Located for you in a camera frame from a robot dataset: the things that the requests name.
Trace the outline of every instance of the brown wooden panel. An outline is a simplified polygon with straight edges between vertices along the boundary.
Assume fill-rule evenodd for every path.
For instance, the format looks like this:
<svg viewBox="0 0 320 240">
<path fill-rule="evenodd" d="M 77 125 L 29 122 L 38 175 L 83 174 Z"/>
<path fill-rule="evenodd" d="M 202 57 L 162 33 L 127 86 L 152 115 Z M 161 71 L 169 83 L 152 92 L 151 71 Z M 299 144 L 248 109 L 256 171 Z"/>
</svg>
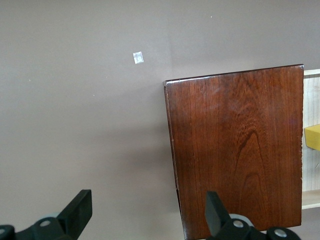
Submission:
<svg viewBox="0 0 320 240">
<path fill-rule="evenodd" d="M 301 224 L 303 68 L 165 82 L 185 239 L 210 235 L 207 191 L 261 231 Z"/>
</svg>

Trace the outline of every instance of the yellow block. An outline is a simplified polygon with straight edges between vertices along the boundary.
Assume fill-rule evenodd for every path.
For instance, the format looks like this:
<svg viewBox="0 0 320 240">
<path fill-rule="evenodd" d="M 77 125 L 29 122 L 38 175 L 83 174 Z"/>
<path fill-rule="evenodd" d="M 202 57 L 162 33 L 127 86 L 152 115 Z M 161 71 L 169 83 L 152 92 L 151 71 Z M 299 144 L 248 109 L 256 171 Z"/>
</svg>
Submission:
<svg viewBox="0 0 320 240">
<path fill-rule="evenodd" d="M 306 127 L 304 135 L 307 147 L 320 151 L 320 124 Z"/>
</svg>

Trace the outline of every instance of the dark wood board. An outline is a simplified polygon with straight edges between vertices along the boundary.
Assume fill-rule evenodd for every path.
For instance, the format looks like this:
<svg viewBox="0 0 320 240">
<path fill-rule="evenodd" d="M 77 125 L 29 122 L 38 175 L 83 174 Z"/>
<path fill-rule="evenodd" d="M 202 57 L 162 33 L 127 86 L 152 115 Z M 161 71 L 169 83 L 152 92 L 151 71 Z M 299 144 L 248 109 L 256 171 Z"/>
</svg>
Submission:
<svg viewBox="0 0 320 240">
<path fill-rule="evenodd" d="M 206 192 L 260 231 L 301 224 L 303 65 L 168 80 L 184 237 L 205 239 Z"/>
</svg>

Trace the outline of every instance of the shelf board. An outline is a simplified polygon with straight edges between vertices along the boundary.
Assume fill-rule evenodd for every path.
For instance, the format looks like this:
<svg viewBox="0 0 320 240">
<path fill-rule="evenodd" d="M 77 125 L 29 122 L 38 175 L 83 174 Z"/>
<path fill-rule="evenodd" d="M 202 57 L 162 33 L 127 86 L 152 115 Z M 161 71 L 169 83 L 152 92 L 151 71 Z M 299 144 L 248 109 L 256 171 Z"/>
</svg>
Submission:
<svg viewBox="0 0 320 240">
<path fill-rule="evenodd" d="M 320 207 L 320 189 L 302 192 L 302 209 Z"/>
</svg>

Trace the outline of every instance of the white sticker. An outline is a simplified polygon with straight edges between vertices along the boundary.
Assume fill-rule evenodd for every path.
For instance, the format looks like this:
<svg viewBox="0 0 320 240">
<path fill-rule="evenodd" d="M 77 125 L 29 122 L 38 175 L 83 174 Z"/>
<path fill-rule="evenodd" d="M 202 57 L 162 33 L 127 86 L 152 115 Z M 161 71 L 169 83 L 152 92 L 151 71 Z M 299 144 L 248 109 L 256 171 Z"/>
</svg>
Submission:
<svg viewBox="0 0 320 240">
<path fill-rule="evenodd" d="M 142 57 L 142 52 L 135 52 L 133 54 L 135 64 L 141 64 L 144 62 L 144 58 Z"/>
</svg>

